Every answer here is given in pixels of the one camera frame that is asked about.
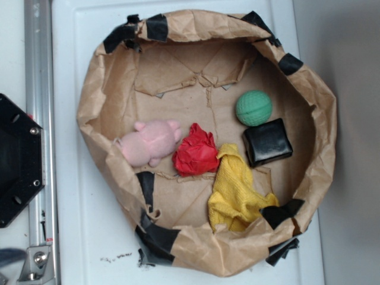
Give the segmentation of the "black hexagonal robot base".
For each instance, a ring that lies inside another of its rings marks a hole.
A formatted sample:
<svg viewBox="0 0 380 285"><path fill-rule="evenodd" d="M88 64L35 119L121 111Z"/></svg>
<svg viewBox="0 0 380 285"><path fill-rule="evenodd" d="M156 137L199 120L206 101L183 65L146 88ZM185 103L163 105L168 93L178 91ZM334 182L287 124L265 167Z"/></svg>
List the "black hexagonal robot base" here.
<svg viewBox="0 0 380 285"><path fill-rule="evenodd" d="M44 187L42 128L1 94L1 228Z"/></svg>

